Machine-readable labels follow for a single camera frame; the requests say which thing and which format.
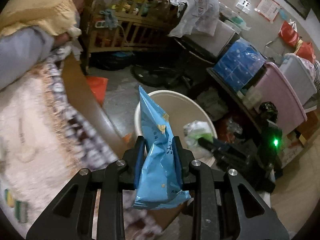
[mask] yellow cushion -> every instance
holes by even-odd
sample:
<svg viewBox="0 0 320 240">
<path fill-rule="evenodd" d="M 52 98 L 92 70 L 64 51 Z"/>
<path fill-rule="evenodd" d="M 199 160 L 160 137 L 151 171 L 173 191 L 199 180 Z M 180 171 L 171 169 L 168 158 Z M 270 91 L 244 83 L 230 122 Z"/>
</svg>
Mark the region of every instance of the yellow cushion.
<svg viewBox="0 0 320 240">
<path fill-rule="evenodd" d="M 9 0 L 0 14 L 0 36 L 32 25 L 59 35 L 76 23 L 72 0 Z"/>
</svg>

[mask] hanging red bag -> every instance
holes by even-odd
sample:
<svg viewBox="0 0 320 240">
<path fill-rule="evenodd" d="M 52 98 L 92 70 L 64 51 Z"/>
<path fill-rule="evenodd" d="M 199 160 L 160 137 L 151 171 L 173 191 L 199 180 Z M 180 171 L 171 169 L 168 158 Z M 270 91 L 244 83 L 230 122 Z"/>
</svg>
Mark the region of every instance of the hanging red bag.
<svg viewBox="0 0 320 240">
<path fill-rule="evenodd" d="M 291 22 L 289 24 L 288 22 L 284 21 L 278 35 L 289 46 L 295 47 L 299 40 L 299 34 L 297 33 L 296 23 Z"/>
<path fill-rule="evenodd" d="M 303 41 L 301 46 L 297 46 L 297 50 L 294 53 L 299 57 L 309 60 L 312 64 L 316 62 L 316 55 L 311 41 Z"/>
</svg>

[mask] gray floor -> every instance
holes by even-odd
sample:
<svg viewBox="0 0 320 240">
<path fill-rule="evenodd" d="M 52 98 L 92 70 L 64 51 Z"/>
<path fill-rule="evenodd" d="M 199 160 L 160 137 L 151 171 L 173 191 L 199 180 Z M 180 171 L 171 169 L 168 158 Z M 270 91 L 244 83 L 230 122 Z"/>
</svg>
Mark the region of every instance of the gray floor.
<svg viewBox="0 0 320 240">
<path fill-rule="evenodd" d="M 117 71 L 105 71 L 92 67 L 90 68 L 90 76 L 108 78 L 103 110 L 122 137 L 134 132 L 133 117 L 139 102 L 139 85 L 147 93 L 165 89 L 141 84 L 131 75 L 130 67 Z M 175 88 L 174 91 L 186 94 L 187 89 L 181 85 Z"/>
</svg>

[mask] striped fabric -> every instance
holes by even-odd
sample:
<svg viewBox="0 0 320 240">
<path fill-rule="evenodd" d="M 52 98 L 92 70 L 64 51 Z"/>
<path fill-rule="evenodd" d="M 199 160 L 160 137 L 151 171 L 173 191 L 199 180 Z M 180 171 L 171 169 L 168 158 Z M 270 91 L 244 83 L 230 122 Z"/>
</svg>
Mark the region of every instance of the striped fabric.
<svg viewBox="0 0 320 240">
<path fill-rule="evenodd" d="M 315 76 L 315 80 L 313 83 L 315 84 L 315 87 L 316 87 L 317 91 L 319 92 L 319 90 L 320 90 L 320 63 L 318 60 L 316 60 L 314 67 L 315 67 L 316 76 Z"/>
</svg>

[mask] white storage bin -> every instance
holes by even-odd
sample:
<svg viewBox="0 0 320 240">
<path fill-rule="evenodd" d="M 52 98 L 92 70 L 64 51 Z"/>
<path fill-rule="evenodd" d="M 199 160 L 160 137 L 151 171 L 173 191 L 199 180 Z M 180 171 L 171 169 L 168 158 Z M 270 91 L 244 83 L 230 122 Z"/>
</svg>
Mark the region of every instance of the white storage bin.
<svg viewBox="0 0 320 240">
<path fill-rule="evenodd" d="M 285 60 L 280 66 L 280 71 L 296 92 L 300 103 L 304 105 L 313 94 L 317 93 L 317 89 L 301 60 L 293 53 L 284 56 Z"/>
</svg>

